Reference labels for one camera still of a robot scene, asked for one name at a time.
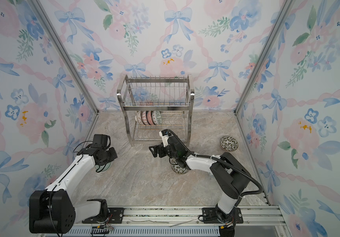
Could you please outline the pale green celadon bowl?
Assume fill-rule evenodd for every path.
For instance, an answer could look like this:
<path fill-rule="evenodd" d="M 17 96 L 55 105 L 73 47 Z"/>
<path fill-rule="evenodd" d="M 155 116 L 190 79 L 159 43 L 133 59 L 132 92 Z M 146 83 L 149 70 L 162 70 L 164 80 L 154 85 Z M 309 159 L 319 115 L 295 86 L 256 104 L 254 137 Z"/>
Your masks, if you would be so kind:
<path fill-rule="evenodd" d="M 109 162 L 109 163 L 107 163 L 107 164 L 104 164 L 104 165 L 98 167 L 98 168 L 96 169 L 96 172 L 97 172 L 97 173 L 101 173 L 101 172 L 107 171 L 107 170 L 110 168 L 111 164 L 112 164 L 112 162 Z"/>

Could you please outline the green white patterned bowl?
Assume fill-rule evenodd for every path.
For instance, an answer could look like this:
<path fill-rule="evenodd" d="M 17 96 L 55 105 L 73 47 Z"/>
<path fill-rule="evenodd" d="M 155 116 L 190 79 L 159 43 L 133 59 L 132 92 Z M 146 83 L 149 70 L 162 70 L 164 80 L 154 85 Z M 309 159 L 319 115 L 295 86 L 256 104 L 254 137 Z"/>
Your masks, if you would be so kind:
<path fill-rule="evenodd" d="M 162 115 L 160 111 L 152 111 L 151 116 L 152 116 L 152 121 L 155 125 L 162 124 Z"/>

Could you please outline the black floral pattern bowl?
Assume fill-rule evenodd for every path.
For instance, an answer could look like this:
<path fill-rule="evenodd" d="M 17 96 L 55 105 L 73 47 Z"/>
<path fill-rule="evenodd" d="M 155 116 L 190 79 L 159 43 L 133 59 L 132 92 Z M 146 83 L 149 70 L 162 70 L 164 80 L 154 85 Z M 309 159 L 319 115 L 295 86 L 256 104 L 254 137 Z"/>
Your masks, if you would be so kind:
<path fill-rule="evenodd" d="M 154 125 L 151 111 L 146 111 L 146 119 L 149 125 Z"/>

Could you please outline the red diamond pattern bowl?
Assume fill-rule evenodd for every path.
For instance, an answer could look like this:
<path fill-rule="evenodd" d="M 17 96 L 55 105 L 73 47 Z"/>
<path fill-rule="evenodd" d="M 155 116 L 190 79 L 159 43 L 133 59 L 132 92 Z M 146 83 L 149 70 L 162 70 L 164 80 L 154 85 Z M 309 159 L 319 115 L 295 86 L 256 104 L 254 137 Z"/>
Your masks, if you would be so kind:
<path fill-rule="evenodd" d="M 144 125 L 149 125 L 148 120 L 147 120 L 147 115 L 146 115 L 146 111 L 141 111 L 140 112 L 140 116 L 141 116 L 141 121 Z"/>

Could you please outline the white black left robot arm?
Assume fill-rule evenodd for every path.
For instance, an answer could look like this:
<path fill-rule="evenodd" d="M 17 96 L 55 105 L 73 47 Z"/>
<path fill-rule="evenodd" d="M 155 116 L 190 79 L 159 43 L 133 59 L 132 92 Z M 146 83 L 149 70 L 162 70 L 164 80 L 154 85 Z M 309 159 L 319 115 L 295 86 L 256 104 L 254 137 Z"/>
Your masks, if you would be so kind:
<path fill-rule="evenodd" d="M 62 236 L 86 219 L 107 224 L 112 216 L 105 199 L 90 199 L 75 206 L 70 197 L 86 174 L 103 171 L 117 158 L 108 135 L 94 135 L 91 144 L 77 152 L 73 163 L 52 184 L 29 198 L 29 230 L 32 234 Z"/>

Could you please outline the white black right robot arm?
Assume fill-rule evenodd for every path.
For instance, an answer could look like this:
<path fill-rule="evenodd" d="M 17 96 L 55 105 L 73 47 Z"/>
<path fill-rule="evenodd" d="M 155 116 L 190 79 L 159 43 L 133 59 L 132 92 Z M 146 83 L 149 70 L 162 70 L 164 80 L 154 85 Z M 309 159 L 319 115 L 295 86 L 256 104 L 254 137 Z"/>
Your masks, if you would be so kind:
<path fill-rule="evenodd" d="M 256 192 L 245 191 L 249 183 L 258 184 L 251 174 L 237 161 L 233 155 L 224 153 L 220 156 L 207 156 L 192 152 L 171 131 L 160 133 L 162 143 L 150 146 L 153 157 L 168 157 L 172 166 L 185 171 L 199 170 L 212 175 L 217 181 L 222 195 L 212 214 L 203 214 L 200 221 L 217 222 L 220 229 L 235 229 L 242 221 L 238 208 L 245 195 Z"/>

